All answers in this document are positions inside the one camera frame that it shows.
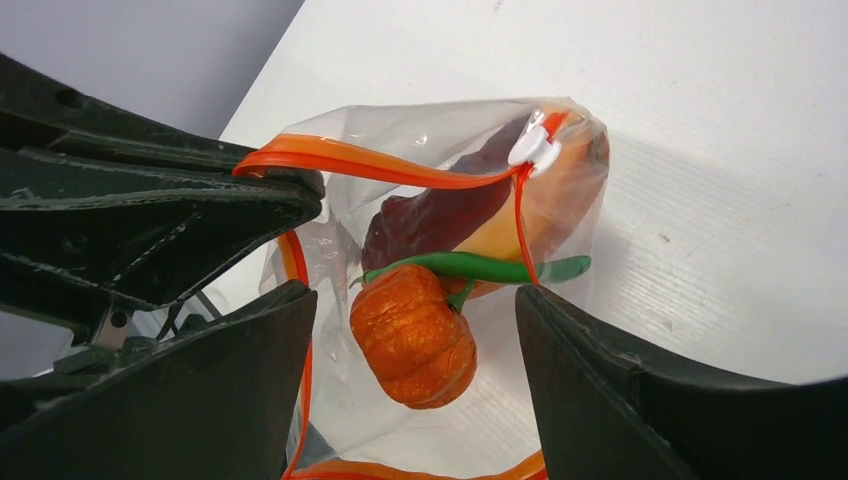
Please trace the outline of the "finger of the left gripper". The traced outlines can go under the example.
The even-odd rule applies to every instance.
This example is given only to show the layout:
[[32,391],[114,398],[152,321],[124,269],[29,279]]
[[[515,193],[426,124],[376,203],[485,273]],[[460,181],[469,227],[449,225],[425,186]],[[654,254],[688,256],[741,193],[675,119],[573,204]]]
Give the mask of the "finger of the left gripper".
[[92,332],[107,307],[186,300],[317,216],[319,173],[237,177],[247,154],[3,56],[2,308]]

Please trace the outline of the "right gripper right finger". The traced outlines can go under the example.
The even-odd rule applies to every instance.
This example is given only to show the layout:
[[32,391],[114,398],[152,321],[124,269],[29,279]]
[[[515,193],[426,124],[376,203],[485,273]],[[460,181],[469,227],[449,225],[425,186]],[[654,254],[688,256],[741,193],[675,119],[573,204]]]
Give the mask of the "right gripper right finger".
[[790,385],[709,366],[543,287],[515,297],[552,479],[843,479],[847,382]]

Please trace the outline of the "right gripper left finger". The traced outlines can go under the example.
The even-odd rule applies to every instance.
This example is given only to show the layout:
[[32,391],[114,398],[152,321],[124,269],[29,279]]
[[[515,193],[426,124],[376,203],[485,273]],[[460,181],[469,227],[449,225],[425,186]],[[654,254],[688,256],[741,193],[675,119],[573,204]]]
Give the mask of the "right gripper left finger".
[[290,281],[209,326],[1,385],[5,479],[278,479],[317,295]]

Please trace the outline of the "orange toy pumpkin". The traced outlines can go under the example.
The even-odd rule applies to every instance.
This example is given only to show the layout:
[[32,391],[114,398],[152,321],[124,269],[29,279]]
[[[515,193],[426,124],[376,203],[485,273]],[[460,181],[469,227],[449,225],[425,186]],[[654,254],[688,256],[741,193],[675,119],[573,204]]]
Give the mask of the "orange toy pumpkin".
[[476,374],[470,325],[424,267],[401,266],[365,284],[351,307],[350,327],[381,389],[410,409],[452,403]]

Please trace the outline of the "green toy bean pod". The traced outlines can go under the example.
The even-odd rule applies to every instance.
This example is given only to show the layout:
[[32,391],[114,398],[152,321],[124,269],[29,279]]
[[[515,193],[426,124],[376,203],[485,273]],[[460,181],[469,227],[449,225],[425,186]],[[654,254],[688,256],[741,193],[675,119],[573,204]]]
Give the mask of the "green toy bean pod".
[[[511,262],[468,252],[431,252],[404,258],[379,269],[364,271],[349,287],[365,285],[405,265],[421,266],[436,275],[495,284],[525,285],[533,282],[531,272],[523,261]],[[589,255],[578,255],[536,264],[535,273],[539,280],[562,283],[583,275],[591,265],[592,258]]]

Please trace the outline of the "toy hot dog bun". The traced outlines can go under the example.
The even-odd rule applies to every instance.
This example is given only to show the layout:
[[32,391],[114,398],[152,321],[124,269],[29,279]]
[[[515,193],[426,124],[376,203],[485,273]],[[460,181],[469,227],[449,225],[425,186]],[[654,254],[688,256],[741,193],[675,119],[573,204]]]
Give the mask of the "toy hot dog bun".
[[[607,128],[572,111],[556,139],[561,149],[553,164],[524,184],[511,177],[479,188],[425,189],[384,199],[365,233],[362,271],[431,252],[468,252],[511,262],[524,262],[528,253],[535,265],[591,257],[609,173]],[[472,285],[473,296],[479,297],[507,286],[436,276],[450,294]]]

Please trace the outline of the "clear zip top bag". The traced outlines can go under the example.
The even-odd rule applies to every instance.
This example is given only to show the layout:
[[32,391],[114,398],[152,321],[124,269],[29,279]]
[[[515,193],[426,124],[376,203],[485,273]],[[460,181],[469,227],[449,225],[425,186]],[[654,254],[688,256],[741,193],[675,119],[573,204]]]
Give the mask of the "clear zip top bag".
[[587,293],[609,160],[568,98],[344,107],[249,154],[325,184],[265,269],[319,295],[284,477],[546,478],[515,296]]

